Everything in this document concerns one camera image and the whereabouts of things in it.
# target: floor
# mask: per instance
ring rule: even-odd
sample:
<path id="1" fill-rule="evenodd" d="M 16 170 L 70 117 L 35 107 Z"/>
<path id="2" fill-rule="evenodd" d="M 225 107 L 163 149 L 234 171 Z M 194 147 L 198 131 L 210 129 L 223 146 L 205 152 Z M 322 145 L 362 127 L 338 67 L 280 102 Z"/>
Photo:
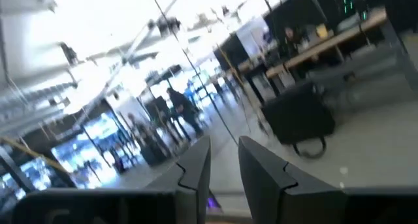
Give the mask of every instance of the floor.
<path id="1" fill-rule="evenodd" d="M 418 67 L 417 37 L 405 43 Z M 250 98 L 255 99 L 249 91 Z M 263 91 L 272 97 L 269 89 Z M 236 102 L 227 94 L 224 104 L 217 99 L 219 111 L 233 137 L 225 130 L 213 107 L 205 110 L 211 122 L 206 134 L 212 139 L 210 189 L 224 210 L 248 212 L 240 178 L 235 141 L 248 135 L 307 173 L 335 187 L 411 186 L 418 184 L 418 99 L 402 73 L 361 83 L 344 96 L 349 104 L 332 107 L 337 121 L 336 132 L 327 137 L 328 150 L 318 160 L 306 160 L 291 148 L 281 146 L 271 132 L 264 134 L 257 115 L 247 100 Z M 304 150 L 319 149 L 319 141 L 300 143 Z M 133 168 L 106 187 L 141 188 L 166 171 L 167 161 L 156 168 L 146 165 Z"/>

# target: gray floor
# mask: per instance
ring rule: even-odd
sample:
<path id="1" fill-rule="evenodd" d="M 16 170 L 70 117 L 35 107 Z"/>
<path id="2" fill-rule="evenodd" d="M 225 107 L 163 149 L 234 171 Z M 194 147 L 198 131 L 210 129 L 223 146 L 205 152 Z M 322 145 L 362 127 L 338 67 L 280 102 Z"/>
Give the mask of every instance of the gray floor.
<path id="1" fill-rule="evenodd" d="M 417 37 L 406 40 L 408 52 L 416 67 L 417 41 Z M 272 93 L 267 89 L 264 95 L 271 97 Z M 248 135 L 278 156 L 330 185 L 417 185 L 418 100 L 404 75 L 401 73 L 361 83 L 345 93 L 344 98 L 347 96 L 351 99 L 349 103 L 342 101 L 340 106 L 332 108 L 338 125 L 336 132 L 327 137 L 329 148 L 326 154 L 318 160 L 301 159 L 291 148 L 280 145 L 271 133 L 262 133 L 257 125 L 257 116 L 247 101 L 244 101 L 245 110 L 242 103 L 237 103 L 230 95 L 228 104 L 223 104 L 220 99 L 217 103 L 236 140 L 241 135 Z M 242 194 L 236 144 L 212 107 L 208 107 L 205 114 L 212 119 L 206 129 L 212 139 L 210 189 L 225 210 L 248 212 Z M 300 143 L 300 147 L 316 150 L 320 145 L 319 141 L 311 140 Z M 172 161 L 157 168 L 146 165 L 136 167 L 106 186 L 144 187 L 171 164 Z"/>

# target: wooden desk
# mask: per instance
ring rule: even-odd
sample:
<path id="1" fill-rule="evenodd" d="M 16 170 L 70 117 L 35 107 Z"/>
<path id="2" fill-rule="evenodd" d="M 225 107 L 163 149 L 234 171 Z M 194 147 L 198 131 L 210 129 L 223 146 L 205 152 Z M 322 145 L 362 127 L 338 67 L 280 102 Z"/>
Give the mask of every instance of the wooden desk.
<path id="1" fill-rule="evenodd" d="M 372 11 L 370 14 L 369 19 L 360 23 L 360 25 L 356 25 L 355 27 L 349 28 L 348 30 L 340 33 L 339 35 L 331 37 L 329 40 L 318 44 L 306 51 L 302 52 L 301 54 L 297 55 L 296 57 L 290 59 L 289 61 L 284 63 L 286 68 L 296 68 L 298 64 L 320 54 L 330 48 L 334 48 L 340 43 L 347 41 L 356 35 L 360 34 L 361 31 L 367 31 L 373 27 L 381 25 L 383 22 L 387 20 L 387 14 L 385 8 L 377 8 Z M 284 71 L 283 65 L 278 65 L 277 67 L 273 67 L 266 72 L 267 78 L 272 78 Z"/>

